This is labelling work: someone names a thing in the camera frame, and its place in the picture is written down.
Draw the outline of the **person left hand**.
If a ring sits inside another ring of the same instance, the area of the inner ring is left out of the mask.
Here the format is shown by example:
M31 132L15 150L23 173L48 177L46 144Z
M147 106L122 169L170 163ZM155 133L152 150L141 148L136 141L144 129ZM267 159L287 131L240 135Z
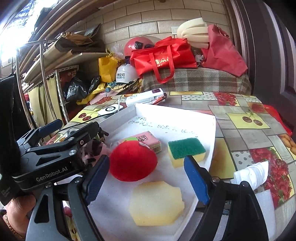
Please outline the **person left hand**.
M35 205L36 198L30 194L12 199L6 206L4 222L17 238L24 238L26 236L29 225L27 214Z

